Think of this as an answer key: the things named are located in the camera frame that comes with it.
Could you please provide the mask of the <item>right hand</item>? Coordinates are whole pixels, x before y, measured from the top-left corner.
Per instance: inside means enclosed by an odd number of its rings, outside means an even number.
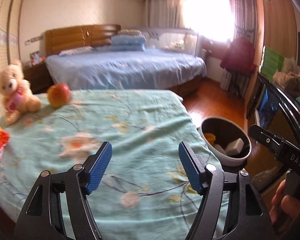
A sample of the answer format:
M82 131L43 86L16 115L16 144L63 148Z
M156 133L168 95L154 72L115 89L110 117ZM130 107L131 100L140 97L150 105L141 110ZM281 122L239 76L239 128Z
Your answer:
M279 208L282 209L284 213L289 215L289 217L292 219L292 221L296 220L300 213L300 200L290 196L290 195L283 195L284 189L286 185L286 180L283 180L279 187L277 188L277 191L275 193L275 196L272 198L272 205L269 215L271 218L271 222L274 224L279 216Z

